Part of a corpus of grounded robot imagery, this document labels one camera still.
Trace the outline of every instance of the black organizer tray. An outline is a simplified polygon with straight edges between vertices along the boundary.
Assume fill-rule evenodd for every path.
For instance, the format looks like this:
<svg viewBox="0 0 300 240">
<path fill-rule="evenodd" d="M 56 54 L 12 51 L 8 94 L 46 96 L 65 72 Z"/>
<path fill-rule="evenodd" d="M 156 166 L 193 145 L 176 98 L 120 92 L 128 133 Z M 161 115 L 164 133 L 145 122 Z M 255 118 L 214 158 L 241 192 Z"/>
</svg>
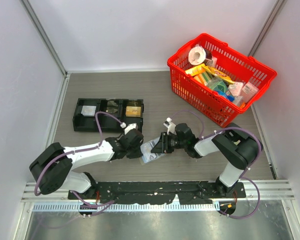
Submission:
<svg viewBox="0 0 300 240">
<path fill-rule="evenodd" d="M 118 105 L 118 111 L 111 113 L 111 115 L 118 118 L 121 122 L 125 122 L 128 126 L 129 124 L 136 123 L 138 125 L 138 130 L 142 132 L 142 126 L 144 124 L 143 112 L 144 112 L 144 100 L 143 99 L 106 99 L 106 98 L 79 98 L 72 123 L 73 130 L 75 132 L 99 132 L 95 116 L 84 116 L 82 115 L 83 106 L 96 106 L 94 113 L 102 111 L 105 112 L 107 109 L 108 101 L 114 101 Z M 126 116 L 127 104 L 130 102 L 136 102 L 138 107 L 141 107 L 140 117 Z M 101 130 L 105 133 L 122 133 L 123 129 L 120 124 L 113 118 L 98 114 L 98 119 L 100 122 Z"/>
</svg>

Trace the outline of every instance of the metal floor plate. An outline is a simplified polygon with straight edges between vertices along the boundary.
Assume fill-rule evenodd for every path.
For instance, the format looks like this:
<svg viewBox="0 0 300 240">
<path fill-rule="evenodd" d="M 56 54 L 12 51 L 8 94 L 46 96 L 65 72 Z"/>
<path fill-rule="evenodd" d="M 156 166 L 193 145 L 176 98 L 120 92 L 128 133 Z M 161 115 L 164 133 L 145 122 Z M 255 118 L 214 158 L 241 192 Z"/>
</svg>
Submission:
<svg viewBox="0 0 300 240">
<path fill-rule="evenodd" d="M 251 212 L 256 201 L 240 201 L 235 214 Z M 75 211 L 32 212 L 26 240 L 292 240 L 280 200 L 262 200 L 259 210 L 244 220 L 216 211 L 106 212 L 78 218 Z M 62 226 L 59 229 L 49 227 Z"/>
</svg>

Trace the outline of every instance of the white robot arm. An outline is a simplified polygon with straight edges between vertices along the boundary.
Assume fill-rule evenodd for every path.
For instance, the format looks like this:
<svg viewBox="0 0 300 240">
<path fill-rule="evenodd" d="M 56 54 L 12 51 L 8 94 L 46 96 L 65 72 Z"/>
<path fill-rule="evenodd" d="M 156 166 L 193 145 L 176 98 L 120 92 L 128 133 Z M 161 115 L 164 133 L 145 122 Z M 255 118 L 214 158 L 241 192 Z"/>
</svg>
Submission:
<svg viewBox="0 0 300 240">
<path fill-rule="evenodd" d="M 252 133 L 234 123 L 203 139 L 196 138 L 185 123 L 175 125 L 167 118 L 163 125 L 168 131 L 161 133 L 152 153 L 169 154 L 174 149 L 182 148 L 192 158 L 201 158 L 218 151 L 225 156 L 229 162 L 216 179 L 217 190 L 223 196 L 233 191 L 239 178 L 263 150 L 262 143 Z"/>
<path fill-rule="evenodd" d="M 62 147 L 60 143 L 51 144 L 29 167 L 34 179 L 39 182 L 42 194 L 50 194 L 58 189 L 76 191 L 86 198 L 94 194 L 95 180 L 87 172 L 72 170 L 95 162 L 116 159 L 139 158 L 140 146 L 144 136 L 138 126 L 129 124 L 119 137 L 108 137 L 101 143 Z"/>
</svg>

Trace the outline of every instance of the white panel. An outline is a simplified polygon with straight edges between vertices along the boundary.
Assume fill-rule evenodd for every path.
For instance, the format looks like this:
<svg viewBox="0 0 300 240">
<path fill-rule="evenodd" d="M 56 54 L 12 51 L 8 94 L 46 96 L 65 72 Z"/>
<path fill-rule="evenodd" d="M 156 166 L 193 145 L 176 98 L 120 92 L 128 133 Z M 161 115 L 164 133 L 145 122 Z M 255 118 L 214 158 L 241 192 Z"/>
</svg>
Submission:
<svg viewBox="0 0 300 240">
<path fill-rule="evenodd" d="M 167 68 L 208 33 L 248 54 L 275 0 L 30 0 L 68 71 Z"/>
<path fill-rule="evenodd" d="M 255 106 L 276 171 L 300 206 L 300 0 L 287 1 L 255 57 L 278 72 Z"/>
<path fill-rule="evenodd" d="M 18 0 L 0 1 L 0 240 L 9 239 L 62 75 Z"/>
</svg>

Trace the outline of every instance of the yellow package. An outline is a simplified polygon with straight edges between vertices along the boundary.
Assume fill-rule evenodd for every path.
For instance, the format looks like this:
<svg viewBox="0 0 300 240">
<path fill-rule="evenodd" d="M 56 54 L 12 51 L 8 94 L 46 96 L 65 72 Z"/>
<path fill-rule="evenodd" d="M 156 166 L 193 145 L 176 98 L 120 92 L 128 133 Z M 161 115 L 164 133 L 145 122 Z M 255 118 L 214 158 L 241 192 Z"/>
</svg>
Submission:
<svg viewBox="0 0 300 240">
<path fill-rule="evenodd" d="M 127 117 L 141 117 L 141 107 L 140 106 L 127 106 L 125 109 L 125 115 Z"/>
<path fill-rule="evenodd" d="M 207 73 L 210 73 L 213 76 L 221 78 L 223 81 L 229 84 L 235 83 L 234 81 L 231 80 L 231 78 L 228 75 L 226 75 L 222 71 L 219 71 L 212 66 L 207 66 L 204 63 L 186 70 L 185 73 L 190 74 L 191 76 L 195 76 L 203 73 L 204 71 L 207 71 Z"/>
<path fill-rule="evenodd" d="M 199 83 L 202 83 L 203 85 L 207 86 L 208 82 L 213 78 L 210 73 L 207 73 L 207 71 L 203 71 L 202 73 L 198 74 L 197 76 L 193 77 L 195 80 L 197 80 Z"/>
<path fill-rule="evenodd" d="M 192 67 L 192 68 L 186 70 L 185 73 L 190 74 L 192 77 L 195 76 L 195 75 L 198 75 L 198 74 L 202 74 L 203 72 L 205 72 L 205 69 L 203 68 L 203 65 L 205 66 L 205 64 L 202 63 L 198 66 Z"/>
</svg>

